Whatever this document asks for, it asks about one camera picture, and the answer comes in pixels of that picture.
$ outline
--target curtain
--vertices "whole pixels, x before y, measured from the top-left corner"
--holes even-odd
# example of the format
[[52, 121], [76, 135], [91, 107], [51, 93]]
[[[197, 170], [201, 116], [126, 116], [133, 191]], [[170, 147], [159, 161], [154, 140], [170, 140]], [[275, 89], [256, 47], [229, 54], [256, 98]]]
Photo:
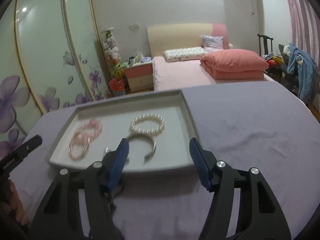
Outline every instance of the curtain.
[[320, 20], [308, 0], [288, 0], [292, 42], [312, 56], [316, 64], [320, 62]]

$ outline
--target blue fleece clothing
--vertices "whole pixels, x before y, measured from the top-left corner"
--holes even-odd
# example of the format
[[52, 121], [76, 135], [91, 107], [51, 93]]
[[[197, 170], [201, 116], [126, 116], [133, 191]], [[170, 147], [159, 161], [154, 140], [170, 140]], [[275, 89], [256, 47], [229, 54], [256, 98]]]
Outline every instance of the blue fleece clothing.
[[[312, 57], [305, 51], [298, 49], [293, 43], [289, 44], [290, 59], [287, 72], [293, 74], [295, 68], [298, 68], [299, 93], [298, 98], [305, 104], [312, 100], [316, 91], [316, 77], [319, 77], [319, 69]], [[300, 66], [297, 62], [303, 59]]]

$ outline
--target pink bed sheet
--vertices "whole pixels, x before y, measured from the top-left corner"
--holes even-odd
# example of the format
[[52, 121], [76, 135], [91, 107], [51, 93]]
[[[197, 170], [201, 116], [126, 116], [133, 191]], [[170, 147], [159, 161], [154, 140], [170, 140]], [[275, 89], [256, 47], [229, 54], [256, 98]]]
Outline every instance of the pink bed sheet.
[[[273, 79], [267, 75], [264, 75], [264, 80], [273, 81]], [[153, 58], [153, 84], [155, 91], [245, 81], [254, 80], [214, 80], [203, 69], [200, 60], [168, 63], [164, 57]]]

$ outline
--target pink headboard section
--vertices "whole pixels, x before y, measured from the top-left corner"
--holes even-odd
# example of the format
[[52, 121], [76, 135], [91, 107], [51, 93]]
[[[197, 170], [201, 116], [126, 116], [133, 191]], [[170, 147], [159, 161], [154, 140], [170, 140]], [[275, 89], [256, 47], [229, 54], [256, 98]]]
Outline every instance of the pink headboard section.
[[212, 24], [211, 36], [223, 36], [223, 49], [229, 49], [227, 27], [224, 24]]

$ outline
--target nightstand drawer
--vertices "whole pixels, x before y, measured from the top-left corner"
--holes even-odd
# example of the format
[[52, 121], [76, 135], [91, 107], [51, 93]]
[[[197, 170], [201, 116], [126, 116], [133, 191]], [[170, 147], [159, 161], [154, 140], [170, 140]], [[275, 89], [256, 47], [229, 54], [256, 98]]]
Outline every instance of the nightstand drawer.
[[127, 79], [152, 75], [152, 64], [130, 67], [124, 70]]
[[131, 92], [153, 88], [153, 76], [147, 75], [142, 77], [128, 78]]

